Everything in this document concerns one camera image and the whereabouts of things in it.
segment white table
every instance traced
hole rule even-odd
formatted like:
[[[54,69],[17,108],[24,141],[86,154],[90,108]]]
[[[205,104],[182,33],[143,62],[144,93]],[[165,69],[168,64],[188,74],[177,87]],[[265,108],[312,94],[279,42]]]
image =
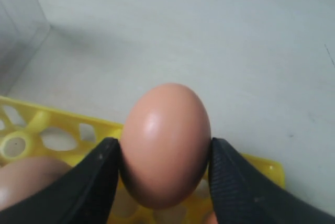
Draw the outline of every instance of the white table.
[[[193,88],[213,136],[284,165],[335,214],[335,0],[40,0],[53,28],[13,98],[124,122],[164,82]]]

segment clear plastic panel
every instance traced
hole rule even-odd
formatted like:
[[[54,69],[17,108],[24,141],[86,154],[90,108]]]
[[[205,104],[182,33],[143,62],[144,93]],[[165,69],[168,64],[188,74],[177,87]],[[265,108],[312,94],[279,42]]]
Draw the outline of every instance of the clear plastic panel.
[[[0,0],[0,94],[9,91],[49,29],[38,0]]]

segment yellow egg tray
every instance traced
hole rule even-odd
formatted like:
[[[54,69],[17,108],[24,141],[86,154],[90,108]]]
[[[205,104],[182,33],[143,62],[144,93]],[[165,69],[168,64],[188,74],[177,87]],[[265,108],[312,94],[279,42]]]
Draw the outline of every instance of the yellow egg tray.
[[[105,137],[120,139],[122,124],[0,97],[0,165],[28,156],[47,155],[78,164]],[[243,156],[260,172],[284,187],[282,166],[272,160]],[[204,223],[213,210],[208,174],[180,205],[154,211],[139,206],[119,180],[108,223]]]

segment egg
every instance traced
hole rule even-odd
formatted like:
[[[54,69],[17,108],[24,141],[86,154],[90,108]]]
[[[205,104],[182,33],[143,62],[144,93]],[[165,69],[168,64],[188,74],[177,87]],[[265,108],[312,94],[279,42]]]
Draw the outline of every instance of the egg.
[[[216,215],[214,212],[212,212],[208,218],[205,221],[205,224],[218,224],[218,221],[216,219]]]
[[[155,87],[131,110],[120,145],[120,174],[131,196],[148,208],[175,206],[194,191],[207,166],[206,109],[184,85]]]
[[[0,211],[42,190],[70,169],[64,162],[44,156],[20,159],[0,168]]]

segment eggshell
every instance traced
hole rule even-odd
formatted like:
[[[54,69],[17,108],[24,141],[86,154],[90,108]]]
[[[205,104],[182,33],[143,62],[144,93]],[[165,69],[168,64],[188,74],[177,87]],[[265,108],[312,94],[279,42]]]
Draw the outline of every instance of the eggshell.
[[[43,156],[21,159],[2,167],[0,210],[37,193],[70,169],[69,165],[60,160]]]
[[[208,218],[205,221],[205,224],[218,224],[218,221],[216,219],[216,215],[214,212],[212,212]]]
[[[120,172],[129,193],[146,207],[172,207],[192,193],[206,169],[206,109],[188,87],[160,85],[135,104],[120,144]]]

